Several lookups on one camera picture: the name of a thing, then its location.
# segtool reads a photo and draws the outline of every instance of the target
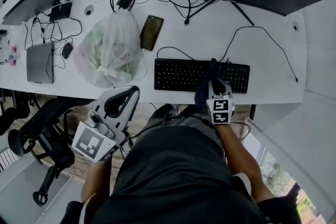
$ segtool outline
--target white translucent plastic bag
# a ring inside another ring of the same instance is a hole
[[[73,58],[78,72],[97,87],[130,82],[141,59],[140,32],[130,12],[121,10],[96,23]]]

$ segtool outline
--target open laptop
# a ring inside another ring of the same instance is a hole
[[[27,80],[35,83],[54,82],[54,44],[47,43],[27,49]]]

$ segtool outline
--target black t-shirt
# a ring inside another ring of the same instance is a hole
[[[82,204],[68,204],[62,224]],[[111,197],[90,223],[300,223],[291,197],[256,204],[233,177],[222,149],[197,129],[163,127],[146,134],[120,168]]]

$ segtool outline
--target computer keyboard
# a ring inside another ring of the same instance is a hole
[[[250,66],[220,63],[225,68],[222,79],[231,85],[233,93],[247,93]],[[154,89],[196,92],[205,78],[209,61],[156,59]]]

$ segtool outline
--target white desk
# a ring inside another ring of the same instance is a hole
[[[8,0],[0,10],[0,18],[10,10],[19,0]],[[175,0],[186,4],[186,0]],[[83,32],[74,38],[74,47],[77,47],[84,39],[86,33],[96,22],[107,16],[110,12],[109,0],[73,0],[71,16],[82,22]],[[94,5],[94,13],[84,15],[84,9]],[[269,39],[262,29],[243,29],[238,32],[227,56],[233,63],[241,63],[251,66],[250,79],[247,94],[236,94],[237,104],[267,104],[267,103],[294,103],[301,102],[306,82],[307,66],[307,42],[303,15],[295,12],[287,17],[282,17],[262,9],[240,5],[256,26],[267,29],[286,51],[290,63],[299,83],[290,71],[286,58],[282,51]],[[174,46],[198,60],[210,60],[212,57],[219,60],[228,46],[236,29],[248,26],[248,21],[228,2],[217,2],[201,11],[193,17],[188,26],[184,26],[184,19],[170,3],[162,3],[150,0],[145,4],[135,5],[132,11],[139,28],[141,29],[147,16],[154,15],[164,18],[164,25],[160,32],[152,52],[146,51],[141,60],[137,78],[129,84],[140,88],[140,102],[153,103],[194,103],[194,94],[188,92],[170,92],[154,90],[154,59],[156,52],[165,46]],[[299,31],[295,32],[293,22],[299,25]],[[32,19],[27,23],[31,27]],[[77,23],[69,19],[61,20],[60,25],[63,35],[68,36],[78,33]],[[66,60],[64,70],[55,68],[55,83],[35,84],[27,82],[26,77],[26,51],[24,41],[26,28],[9,27],[9,44],[20,48],[21,59],[16,67],[10,65],[0,66],[0,87],[13,90],[63,95],[69,97],[92,98],[106,91],[99,89],[85,81],[76,70],[70,56]],[[33,29],[34,44],[42,42],[40,29]],[[27,38],[27,46],[31,45],[30,36]],[[173,49],[160,52],[160,58],[186,59],[186,57]],[[55,56],[55,64],[62,66],[60,57]]]

